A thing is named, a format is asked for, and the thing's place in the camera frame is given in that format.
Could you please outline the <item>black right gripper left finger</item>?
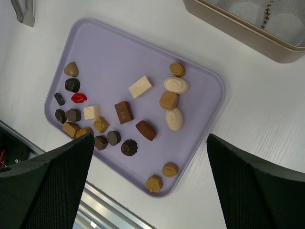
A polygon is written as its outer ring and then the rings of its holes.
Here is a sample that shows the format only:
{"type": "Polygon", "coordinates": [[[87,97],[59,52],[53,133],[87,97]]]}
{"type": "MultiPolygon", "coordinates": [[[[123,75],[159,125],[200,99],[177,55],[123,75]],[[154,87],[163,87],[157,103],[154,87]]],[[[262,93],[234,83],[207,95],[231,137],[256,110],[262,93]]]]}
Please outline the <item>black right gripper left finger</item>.
{"type": "Polygon", "coordinates": [[[94,150],[85,134],[0,170],[2,229],[71,229],[94,150]]]}

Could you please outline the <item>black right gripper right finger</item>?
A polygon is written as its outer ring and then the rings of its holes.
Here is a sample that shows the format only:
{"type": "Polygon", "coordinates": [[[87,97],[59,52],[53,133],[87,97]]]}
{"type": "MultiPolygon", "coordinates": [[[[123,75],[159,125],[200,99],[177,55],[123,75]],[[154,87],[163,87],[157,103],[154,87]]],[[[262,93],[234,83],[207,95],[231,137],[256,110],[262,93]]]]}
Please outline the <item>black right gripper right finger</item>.
{"type": "Polygon", "coordinates": [[[303,229],[305,175],[209,134],[207,154],[228,229],[303,229]]]}

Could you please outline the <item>milk brown rectangular chocolate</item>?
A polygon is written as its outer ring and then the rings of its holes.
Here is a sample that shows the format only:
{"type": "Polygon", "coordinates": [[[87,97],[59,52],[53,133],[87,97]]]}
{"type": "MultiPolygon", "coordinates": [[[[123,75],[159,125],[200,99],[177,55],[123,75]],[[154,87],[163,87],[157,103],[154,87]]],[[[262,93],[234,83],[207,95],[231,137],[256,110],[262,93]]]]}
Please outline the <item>milk brown rectangular chocolate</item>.
{"type": "Polygon", "coordinates": [[[134,119],[129,103],[122,101],[114,105],[120,124],[130,122],[134,119]]]}

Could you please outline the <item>milk brown ridged chocolate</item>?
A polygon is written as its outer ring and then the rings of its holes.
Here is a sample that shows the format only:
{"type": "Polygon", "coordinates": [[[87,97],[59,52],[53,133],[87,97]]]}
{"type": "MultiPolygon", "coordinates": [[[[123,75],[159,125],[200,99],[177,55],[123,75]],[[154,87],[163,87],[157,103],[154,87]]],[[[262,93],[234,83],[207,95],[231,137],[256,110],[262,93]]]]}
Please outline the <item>milk brown ridged chocolate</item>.
{"type": "Polygon", "coordinates": [[[137,123],[136,128],[149,141],[153,141],[157,135],[154,127],[144,120],[137,123]]]}

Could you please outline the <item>caramel square embossed chocolate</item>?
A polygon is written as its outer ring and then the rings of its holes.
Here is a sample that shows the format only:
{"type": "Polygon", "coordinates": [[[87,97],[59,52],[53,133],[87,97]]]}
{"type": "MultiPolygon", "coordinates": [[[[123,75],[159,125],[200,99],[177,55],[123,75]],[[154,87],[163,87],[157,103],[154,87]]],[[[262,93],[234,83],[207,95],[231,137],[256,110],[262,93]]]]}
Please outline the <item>caramel square embossed chocolate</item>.
{"type": "Polygon", "coordinates": [[[162,94],[159,104],[160,107],[172,111],[179,103],[179,96],[176,93],[166,91],[162,94]]]}

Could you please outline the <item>white rectangular chocolate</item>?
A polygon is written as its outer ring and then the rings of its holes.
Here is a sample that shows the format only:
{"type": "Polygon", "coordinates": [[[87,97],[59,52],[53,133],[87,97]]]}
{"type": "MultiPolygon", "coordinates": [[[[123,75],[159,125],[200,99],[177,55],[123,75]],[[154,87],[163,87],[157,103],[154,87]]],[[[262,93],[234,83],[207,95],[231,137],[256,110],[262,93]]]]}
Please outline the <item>white rectangular chocolate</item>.
{"type": "Polygon", "coordinates": [[[129,87],[129,91],[132,97],[138,98],[142,96],[144,93],[153,88],[153,85],[150,83],[147,76],[143,76],[138,81],[136,81],[133,85],[129,87]]]}

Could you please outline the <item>metal tongs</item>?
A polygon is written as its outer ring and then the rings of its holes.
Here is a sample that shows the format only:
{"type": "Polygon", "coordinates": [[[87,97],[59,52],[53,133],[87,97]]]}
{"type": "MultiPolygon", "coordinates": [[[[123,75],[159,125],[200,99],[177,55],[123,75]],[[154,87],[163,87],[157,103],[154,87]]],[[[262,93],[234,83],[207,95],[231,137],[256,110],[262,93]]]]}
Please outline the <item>metal tongs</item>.
{"type": "Polygon", "coordinates": [[[24,7],[22,7],[19,0],[11,0],[17,21],[31,28],[33,28],[35,24],[34,3],[34,0],[25,0],[24,7]]]}

